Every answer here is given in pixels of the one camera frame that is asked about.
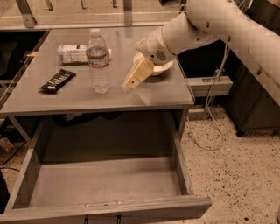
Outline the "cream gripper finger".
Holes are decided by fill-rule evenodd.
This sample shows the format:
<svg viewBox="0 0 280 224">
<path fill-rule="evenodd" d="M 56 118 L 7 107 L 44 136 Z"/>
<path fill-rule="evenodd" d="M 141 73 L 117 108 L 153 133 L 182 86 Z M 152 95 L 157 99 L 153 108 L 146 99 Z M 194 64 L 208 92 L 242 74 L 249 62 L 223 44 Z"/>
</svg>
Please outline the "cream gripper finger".
<svg viewBox="0 0 280 224">
<path fill-rule="evenodd" d="M 145 60 L 146 57 L 142 54 L 142 53 L 137 53 L 135 56 L 134 56 L 134 61 L 142 61 L 142 60 Z"/>
<path fill-rule="evenodd" d="M 124 83 L 122 89 L 129 92 L 145 81 L 153 74 L 154 64 L 150 59 L 140 59 L 135 62 Z"/>
</svg>

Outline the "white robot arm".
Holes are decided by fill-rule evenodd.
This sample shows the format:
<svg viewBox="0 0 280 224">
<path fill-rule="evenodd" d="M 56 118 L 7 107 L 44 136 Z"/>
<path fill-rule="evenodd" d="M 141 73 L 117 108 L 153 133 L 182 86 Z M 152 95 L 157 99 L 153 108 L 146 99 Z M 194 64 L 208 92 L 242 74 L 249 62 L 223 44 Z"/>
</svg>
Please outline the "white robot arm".
<svg viewBox="0 0 280 224">
<path fill-rule="evenodd" d="M 184 51 L 221 40 L 280 104 L 280 36 L 247 17 L 234 0 L 186 0 L 185 11 L 135 43 L 143 55 L 122 87 L 136 88 Z"/>
</svg>

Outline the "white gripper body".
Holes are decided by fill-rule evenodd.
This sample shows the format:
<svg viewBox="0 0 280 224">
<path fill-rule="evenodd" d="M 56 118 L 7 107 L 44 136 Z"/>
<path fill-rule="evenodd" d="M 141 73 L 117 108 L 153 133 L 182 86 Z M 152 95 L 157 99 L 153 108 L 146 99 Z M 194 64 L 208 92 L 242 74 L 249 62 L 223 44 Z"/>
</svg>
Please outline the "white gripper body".
<svg viewBox="0 0 280 224">
<path fill-rule="evenodd" d="M 162 66 L 176 57 L 169 51 L 165 44 L 162 28 L 157 28 L 146 38 L 136 42 L 134 48 L 138 50 L 145 58 L 151 60 L 156 66 Z"/>
</svg>

